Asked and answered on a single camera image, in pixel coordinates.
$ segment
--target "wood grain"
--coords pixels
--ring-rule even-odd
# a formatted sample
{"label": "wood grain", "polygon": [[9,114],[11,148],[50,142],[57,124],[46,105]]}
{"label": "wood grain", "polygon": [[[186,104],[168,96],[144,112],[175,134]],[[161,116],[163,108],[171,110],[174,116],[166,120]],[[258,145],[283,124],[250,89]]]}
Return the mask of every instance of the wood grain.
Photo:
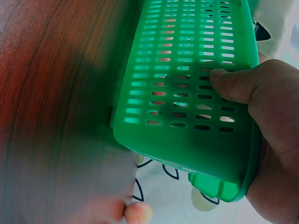
{"label": "wood grain", "polygon": [[139,11],[133,0],[0,0],[1,224],[121,220],[136,155],[109,120]]}

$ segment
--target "hand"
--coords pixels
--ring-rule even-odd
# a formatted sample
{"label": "hand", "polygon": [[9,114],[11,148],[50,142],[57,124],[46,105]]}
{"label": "hand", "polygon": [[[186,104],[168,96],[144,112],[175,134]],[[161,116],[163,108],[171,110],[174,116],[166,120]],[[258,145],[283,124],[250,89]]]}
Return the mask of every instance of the hand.
{"label": "hand", "polygon": [[124,216],[127,224],[147,224],[153,216],[153,209],[146,203],[134,202],[126,207]]}
{"label": "hand", "polygon": [[225,99],[248,104],[265,138],[260,170],[247,198],[275,224],[299,224],[299,70],[269,60],[251,70],[211,71]]}

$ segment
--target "black line pattern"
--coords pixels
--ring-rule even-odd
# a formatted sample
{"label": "black line pattern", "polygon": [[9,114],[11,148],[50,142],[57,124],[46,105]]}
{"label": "black line pattern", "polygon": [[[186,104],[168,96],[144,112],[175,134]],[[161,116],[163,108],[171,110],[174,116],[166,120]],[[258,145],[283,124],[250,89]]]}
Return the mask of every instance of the black line pattern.
{"label": "black line pattern", "polygon": [[209,201],[210,203],[213,203],[213,204],[216,204],[216,205],[218,205],[219,203],[220,203],[220,200],[219,199],[217,199],[217,201],[215,202],[215,201],[213,201],[213,200],[211,200],[210,198],[208,198],[206,195],[204,195],[203,193],[201,193],[201,195],[207,200],[207,201]]}
{"label": "black line pattern", "polygon": [[150,162],[152,162],[153,160],[149,160],[149,161],[146,161],[145,163],[141,164],[141,165],[138,165],[137,168],[141,168],[141,167],[144,167],[146,165],[148,165]]}
{"label": "black line pattern", "polygon": [[164,172],[165,172],[168,176],[172,177],[173,179],[179,180],[178,170],[177,170],[177,169],[175,169],[177,176],[174,176],[174,175],[172,175],[171,173],[169,173],[169,172],[167,171],[167,169],[166,169],[166,167],[165,167],[164,164],[162,165],[162,167],[163,167]]}
{"label": "black line pattern", "polygon": [[142,188],[141,188],[140,183],[139,183],[139,181],[137,180],[137,178],[135,179],[135,182],[136,182],[136,184],[137,184],[137,186],[138,186],[138,188],[139,188],[141,198],[138,198],[138,197],[136,197],[135,195],[133,195],[133,198],[134,198],[135,200],[137,200],[137,201],[144,202],[143,191],[142,191]]}

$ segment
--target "basket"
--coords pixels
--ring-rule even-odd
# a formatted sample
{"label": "basket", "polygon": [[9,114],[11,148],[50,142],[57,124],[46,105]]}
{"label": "basket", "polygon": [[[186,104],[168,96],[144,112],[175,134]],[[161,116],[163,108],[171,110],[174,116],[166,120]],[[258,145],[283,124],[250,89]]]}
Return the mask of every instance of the basket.
{"label": "basket", "polygon": [[189,172],[209,197],[241,199],[261,134],[247,105],[213,90],[209,71],[257,65],[246,0],[146,0],[112,119],[116,140]]}

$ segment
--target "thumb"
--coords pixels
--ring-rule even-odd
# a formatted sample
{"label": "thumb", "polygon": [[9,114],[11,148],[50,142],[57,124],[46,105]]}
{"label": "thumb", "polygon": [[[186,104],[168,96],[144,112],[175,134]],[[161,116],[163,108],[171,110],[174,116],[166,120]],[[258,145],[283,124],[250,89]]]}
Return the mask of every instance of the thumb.
{"label": "thumb", "polygon": [[298,79],[298,70],[280,60],[271,59],[259,66],[238,72],[223,69],[210,71],[214,89],[225,99],[249,104],[252,94],[259,87],[278,83],[286,78]]}
{"label": "thumb", "polygon": [[252,70],[228,72],[224,69],[210,71],[214,89],[226,100],[248,104],[255,89],[257,75]]}

